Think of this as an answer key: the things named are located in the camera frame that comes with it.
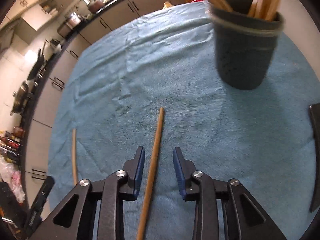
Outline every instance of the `frying pan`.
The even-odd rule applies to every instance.
[[[14,92],[13,96],[14,96],[14,102],[13,102],[13,107],[12,110],[10,112],[10,116],[13,115],[13,113],[21,113],[23,110],[23,105],[24,105],[24,101],[27,98],[29,92],[29,87],[26,84],[25,81],[23,81],[23,83],[21,84],[18,92]]]
[[[38,59],[37,59],[36,63],[33,65],[32,69],[28,75],[27,80],[33,80],[37,76],[40,68],[43,66],[43,64],[44,64],[44,55],[43,55],[44,47],[45,47],[45,42],[44,42],[44,45],[42,48],[42,52],[41,52],[41,49],[39,49],[39,51],[38,51]]]

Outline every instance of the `cooking pot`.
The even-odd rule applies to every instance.
[[[26,81],[23,81],[21,84],[18,92],[14,92],[14,102],[13,102],[13,107],[10,112],[10,116],[13,115],[13,113],[16,114],[21,114],[24,110],[24,107],[27,104],[27,99],[28,99],[28,93],[29,93],[29,87],[26,84]]]

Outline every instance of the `dark gray cup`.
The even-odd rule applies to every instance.
[[[215,31],[215,58],[219,76],[244,90],[258,87],[265,77],[284,20],[273,22],[248,17],[252,0],[226,0],[234,12],[208,3]]]

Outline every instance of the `white wall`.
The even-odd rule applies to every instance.
[[[27,79],[35,60],[28,60],[25,54],[31,50],[36,55],[38,49],[43,47],[45,39],[59,39],[61,36],[57,33],[59,23],[52,22],[45,30],[43,30],[30,45],[25,43],[17,35],[14,35],[13,43],[0,59],[0,130],[12,130],[16,125],[20,124],[21,116],[13,114],[10,111],[13,106],[14,91],[17,91],[21,83]],[[52,50],[47,43],[45,59],[48,59]]]

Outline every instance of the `cabinet handle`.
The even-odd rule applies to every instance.
[[[54,77],[53,79],[56,83],[57,83],[57,80],[61,83],[62,86],[64,86],[64,82],[62,80],[60,80],[59,78],[57,77]]]
[[[35,169],[32,169],[32,171],[35,171],[35,172],[40,172],[40,173],[44,173],[44,174],[46,174],[46,172],[45,171],[38,171],[38,170],[35,170]]]
[[[134,11],[132,10],[132,8],[131,8],[130,4],[129,4],[129,3],[127,3],[127,5],[129,6],[130,10],[131,10],[132,12],[134,12]]]
[[[31,178],[33,178],[33,179],[39,179],[39,180],[45,180],[45,179],[37,178],[37,177],[35,177],[35,176],[31,176]]]
[[[51,84],[52,84],[52,86],[53,86],[53,85],[57,86],[57,87],[60,89],[60,91],[62,91],[62,90],[63,90],[63,87],[62,87],[62,86],[60,86],[59,84],[57,84],[56,82],[53,82],[53,81],[52,81],[52,83],[51,83]]]
[[[102,20],[100,20],[101,25],[106,29],[107,27],[103,25]]]
[[[74,54],[76,56],[75,58],[79,58],[79,56],[76,53],[74,53],[72,50],[70,50],[70,54]]]
[[[136,4],[134,3],[134,1],[132,1],[132,4],[135,6],[135,8],[137,9],[137,11],[139,11],[138,7],[136,6]]]

